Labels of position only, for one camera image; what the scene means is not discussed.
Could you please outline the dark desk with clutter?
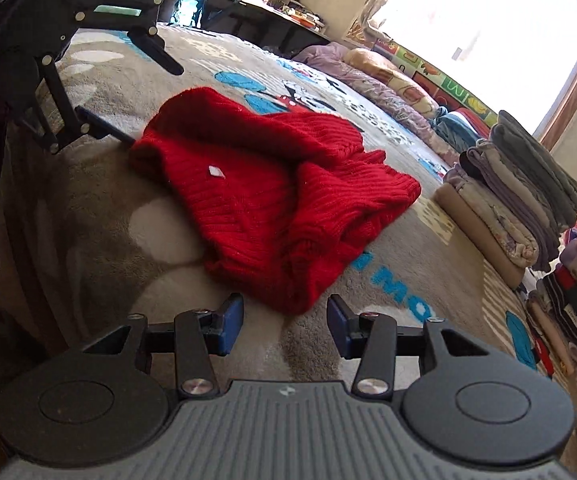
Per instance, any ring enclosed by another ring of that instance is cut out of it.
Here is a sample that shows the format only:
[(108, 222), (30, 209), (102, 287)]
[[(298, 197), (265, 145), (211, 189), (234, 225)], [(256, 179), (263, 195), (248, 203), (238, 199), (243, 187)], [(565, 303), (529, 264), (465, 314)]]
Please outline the dark desk with clutter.
[(283, 58), (305, 47), (325, 46), (330, 39), (318, 25), (297, 17), (301, 0), (202, 0), (200, 28), (225, 32)]

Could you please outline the red knit sweater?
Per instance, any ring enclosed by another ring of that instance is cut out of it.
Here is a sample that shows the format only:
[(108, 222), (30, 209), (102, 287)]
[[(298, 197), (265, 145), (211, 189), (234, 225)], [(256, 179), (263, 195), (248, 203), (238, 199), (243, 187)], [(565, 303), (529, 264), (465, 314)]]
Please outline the red knit sweater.
[(261, 115), (207, 87), (162, 104), (129, 162), (179, 200), (215, 281), (307, 312), (420, 196), (347, 119)]

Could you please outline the purple floral quilt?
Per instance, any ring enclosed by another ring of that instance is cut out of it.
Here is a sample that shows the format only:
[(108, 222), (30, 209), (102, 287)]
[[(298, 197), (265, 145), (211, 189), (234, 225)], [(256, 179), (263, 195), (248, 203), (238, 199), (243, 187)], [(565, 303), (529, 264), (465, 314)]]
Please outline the purple floral quilt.
[(349, 50), (353, 49), (348, 49), (337, 42), (330, 42), (325, 46), (307, 47), (294, 56), (293, 60), (307, 64), (347, 84), (380, 107), (398, 124), (414, 133), (449, 166), (453, 166), (459, 160), (459, 154), (433, 130), (431, 126), (433, 118), (425, 118), (386, 84), (345, 63), (343, 57)]

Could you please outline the blue folded blanket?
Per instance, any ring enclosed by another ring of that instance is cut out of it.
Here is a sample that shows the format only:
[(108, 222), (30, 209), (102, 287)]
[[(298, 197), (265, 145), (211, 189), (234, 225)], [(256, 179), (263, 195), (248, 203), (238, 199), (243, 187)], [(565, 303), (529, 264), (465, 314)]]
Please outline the blue folded blanket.
[(447, 110), (445, 107), (438, 108), (431, 120), (431, 126), (458, 154), (473, 148), (479, 140), (489, 138), (489, 129), (486, 125), (476, 128), (467, 115), (459, 110)]

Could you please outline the yellow patterned pillow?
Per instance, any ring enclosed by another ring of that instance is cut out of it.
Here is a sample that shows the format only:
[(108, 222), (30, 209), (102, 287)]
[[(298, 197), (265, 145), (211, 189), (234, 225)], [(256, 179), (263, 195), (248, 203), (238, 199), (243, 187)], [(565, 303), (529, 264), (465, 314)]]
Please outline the yellow patterned pillow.
[(386, 84), (425, 118), (435, 117), (439, 108), (437, 102), (383, 55), (366, 48), (356, 48), (347, 51), (343, 60), (356, 70), (361, 70), (362, 73)]

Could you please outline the colourful alphabet headboard mat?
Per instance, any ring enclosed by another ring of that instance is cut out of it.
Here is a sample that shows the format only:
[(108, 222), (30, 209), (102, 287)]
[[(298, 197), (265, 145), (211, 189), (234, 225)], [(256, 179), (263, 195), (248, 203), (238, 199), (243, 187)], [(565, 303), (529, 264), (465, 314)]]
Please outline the colourful alphabet headboard mat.
[(386, 36), (375, 36), (372, 32), (364, 32), (358, 18), (355, 18), (348, 28), (344, 39), (357, 47), (367, 47), (380, 53), (389, 62), (417, 84), (419, 84), (438, 104), (448, 110), (466, 108), (479, 121), (490, 129), (498, 119), (497, 113), (481, 101), (473, 92), (446, 75), (439, 68), (421, 58), (415, 52), (406, 49), (396, 41)]

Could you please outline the left stack of folded clothes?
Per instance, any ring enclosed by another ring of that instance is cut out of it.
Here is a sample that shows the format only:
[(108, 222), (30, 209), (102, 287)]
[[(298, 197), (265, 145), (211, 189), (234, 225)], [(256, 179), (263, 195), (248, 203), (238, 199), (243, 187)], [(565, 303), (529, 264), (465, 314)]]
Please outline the left stack of folded clothes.
[(577, 181), (506, 110), (467, 143), (433, 200), (510, 288), (549, 271), (577, 216)]

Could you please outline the Mickey Mouse grey blanket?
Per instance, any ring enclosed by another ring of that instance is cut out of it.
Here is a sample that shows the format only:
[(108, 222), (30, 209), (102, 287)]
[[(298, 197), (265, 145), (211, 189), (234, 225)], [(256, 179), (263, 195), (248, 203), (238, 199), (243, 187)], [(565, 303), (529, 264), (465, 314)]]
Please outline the Mickey Mouse grey blanket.
[(28, 304), (66, 349), (0, 394), (19, 479), (563, 479), (577, 376), (338, 80), (165, 28), (77, 34), (5, 145)]

